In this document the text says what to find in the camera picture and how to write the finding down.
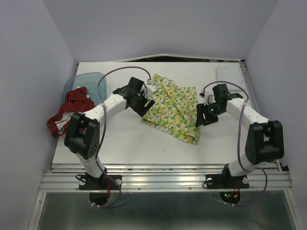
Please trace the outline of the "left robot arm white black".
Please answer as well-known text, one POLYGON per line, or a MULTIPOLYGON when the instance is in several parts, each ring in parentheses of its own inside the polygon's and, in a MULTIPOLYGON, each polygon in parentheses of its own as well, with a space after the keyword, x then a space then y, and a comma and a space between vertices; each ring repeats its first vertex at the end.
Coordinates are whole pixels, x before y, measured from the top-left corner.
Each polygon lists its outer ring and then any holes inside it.
POLYGON ((132 77, 126 86, 114 90, 104 102, 87 112, 75 112, 71 116, 64 145, 79 158, 95 188, 106 185, 106 168, 98 153, 108 120, 127 108, 143 117, 154 105, 151 96, 157 92, 158 87, 132 77))

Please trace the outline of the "lemon print skirt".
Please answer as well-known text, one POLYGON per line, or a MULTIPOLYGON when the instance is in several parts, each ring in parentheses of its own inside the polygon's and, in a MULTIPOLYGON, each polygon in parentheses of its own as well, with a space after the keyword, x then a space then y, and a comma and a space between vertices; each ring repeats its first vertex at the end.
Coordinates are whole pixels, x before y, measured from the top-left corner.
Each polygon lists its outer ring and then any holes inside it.
POLYGON ((186 143, 198 144, 201 131, 195 127, 196 88, 178 86, 173 80, 158 74, 154 74, 152 84, 158 92, 152 96, 155 103, 142 118, 142 123, 186 143))

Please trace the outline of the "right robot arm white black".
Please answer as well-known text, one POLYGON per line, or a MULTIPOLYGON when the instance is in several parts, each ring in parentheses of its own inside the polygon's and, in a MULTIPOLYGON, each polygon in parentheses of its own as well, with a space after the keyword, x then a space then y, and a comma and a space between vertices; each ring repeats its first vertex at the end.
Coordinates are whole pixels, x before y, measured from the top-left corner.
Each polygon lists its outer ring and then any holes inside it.
POLYGON ((238 134, 244 128, 248 135, 245 150, 237 150, 237 159, 226 165, 221 174, 221 183, 231 187, 238 176, 252 172, 264 162, 284 157, 283 125, 278 120, 269 120, 248 105, 248 95, 231 93, 226 81, 218 81, 212 92, 202 90, 203 103, 197 104, 195 126, 207 126, 218 122, 219 115, 228 113, 238 122, 238 134))

